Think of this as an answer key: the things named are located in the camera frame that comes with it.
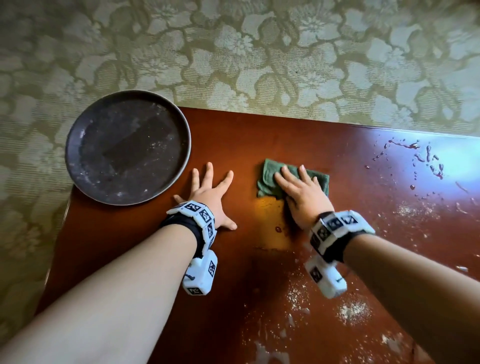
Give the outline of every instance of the wooden table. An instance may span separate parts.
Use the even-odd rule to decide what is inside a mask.
[[[421,361],[412,339],[346,267],[339,270],[348,292],[322,296],[303,268],[313,254],[305,237],[284,218],[283,202],[255,197],[255,182],[265,158],[328,173],[337,210],[356,210],[378,235],[480,279],[479,139],[182,111],[192,154],[161,196],[114,207],[73,189],[39,312],[153,233],[171,196],[188,196],[190,170],[211,161],[214,183],[235,172],[223,204],[238,230],[221,231],[213,245],[212,291],[190,297],[179,290],[152,363],[253,363],[263,350],[288,353],[293,364]]]

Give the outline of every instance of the carpet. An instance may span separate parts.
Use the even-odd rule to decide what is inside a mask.
[[[479,135],[479,5],[454,0],[17,0],[0,5],[0,342],[31,319],[99,97]]]

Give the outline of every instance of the green rag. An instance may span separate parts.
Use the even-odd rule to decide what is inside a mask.
[[[285,192],[283,192],[283,190],[275,182],[274,179],[275,172],[280,172],[280,169],[284,165],[284,163],[275,162],[271,159],[265,159],[262,176],[257,181],[257,197],[275,196],[277,200],[285,197]],[[297,167],[287,165],[287,168],[295,177],[299,178]],[[310,178],[317,177],[320,187],[322,188],[323,192],[325,192],[325,194],[328,196],[328,182],[330,180],[330,176],[328,174],[323,174],[315,170],[307,170],[307,174]]]

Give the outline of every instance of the forearm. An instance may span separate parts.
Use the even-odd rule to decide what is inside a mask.
[[[353,238],[344,261],[437,363],[478,362],[479,282],[370,235]]]
[[[146,363],[195,249],[187,228],[162,228],[55,302],[0,361]]]

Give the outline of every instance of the dark round tray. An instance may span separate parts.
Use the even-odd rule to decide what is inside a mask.
[[[82,112],[67,137],[65,162],[75,185],[109,205],[154,198],[181,175],[192,140],[180,109],[153,92],[107,95]]]

